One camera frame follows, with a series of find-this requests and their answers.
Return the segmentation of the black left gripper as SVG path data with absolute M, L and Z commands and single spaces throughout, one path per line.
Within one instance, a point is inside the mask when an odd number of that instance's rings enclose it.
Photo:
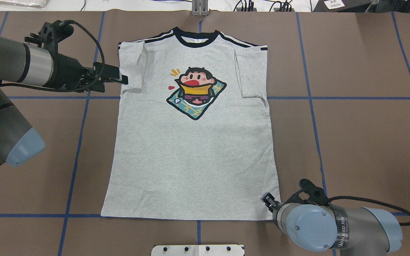
M 59 53 L 52 54 L 52 60 L 52 92 L 105 92 L 105 83 L 128 84 L 128 77 L 114 65 L 94 62 L 93 70 L 85 68 L 78 60 Z

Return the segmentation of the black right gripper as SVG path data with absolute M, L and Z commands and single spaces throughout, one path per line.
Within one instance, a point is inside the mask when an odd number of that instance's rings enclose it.
M 275 198 L 270 192 L 264 193 L 260 201 L 264 203 L 272 214 L 278 214 L 284 205 L 284 203 L 275 203 Z

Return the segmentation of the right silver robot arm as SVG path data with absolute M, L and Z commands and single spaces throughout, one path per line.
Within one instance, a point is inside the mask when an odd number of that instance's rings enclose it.
M 276 227 L 308 251 L 335 249 L 342 256 L 386 256 L 402 246 L 401 225 L 384 209 L 278 202 L 269 192 L 260 200 Z

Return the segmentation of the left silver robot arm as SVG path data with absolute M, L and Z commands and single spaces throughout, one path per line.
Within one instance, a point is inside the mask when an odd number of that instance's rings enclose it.
M 58 44 L 73 34 L 74 25 L 90 36 L 101 55 L 101 61 L 90 68 L 58 51 Z M 24 42 L 0 36 L 0 166 L 18 167 L 46 147 L 38 131 L 2 91 L 4 87 L 62 94 L 105 92 L 108 82 L 127 85 L 128 78 L 116 66 L 105 63 L 97 39 L 73 20 L 44 23 L 38 33 L 31 33 Z

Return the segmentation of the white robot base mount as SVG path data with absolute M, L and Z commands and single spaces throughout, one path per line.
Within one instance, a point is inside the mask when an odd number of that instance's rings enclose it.
M 164 245 L 155 246 L 152 256 L 245 256 L 243 245 Z

